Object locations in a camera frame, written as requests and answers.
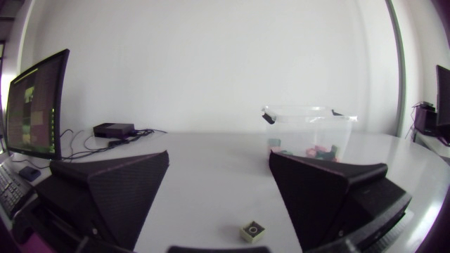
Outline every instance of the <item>desk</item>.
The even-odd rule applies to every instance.
[[[89,147],[103,147],[94,139]],[[165,252],[170,245],[251,247],[238,228],[251,220],[267,231],[255,246],[300,252],[300,245],[268,165],[264,134],[165,134],[77,162],[168,150],[170,166],[143,225],[137,252]],[[388,164],[388,179],[412,194],[413,213],[388,252],[414,252],[428,234],[450,182],[450,168],[436,154],[400,138],[353,133],[342,162]]]
[[[445,146],[440,140],[433,136],[426,136],[419,131],[416,131],[416,138],[421,140],[434,153],[450,158],[450,147]]]

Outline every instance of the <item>router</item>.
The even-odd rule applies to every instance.
[[[103,123],[94,126],[94,136],[101,138],[126,139],[134,132],[134,124]]]

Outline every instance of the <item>keyboard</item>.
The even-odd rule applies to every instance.
[[[33,194],[32,187],[18,174],[0,165],[0,204],[10,219]]]

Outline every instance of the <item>clear plastic container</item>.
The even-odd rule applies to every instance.
[[[342,159],[357,122],[323,106],[267,105],[262,111],[269,150],[334,162]]]

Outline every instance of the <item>computer monitor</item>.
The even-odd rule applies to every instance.
[[[6,108],[6,147],[34,157],[60,160],[60,104],[65,49],[16,77],[9,87]]]
[[[450,70],[436,65],[437,72],[437,135],[450,145]]]

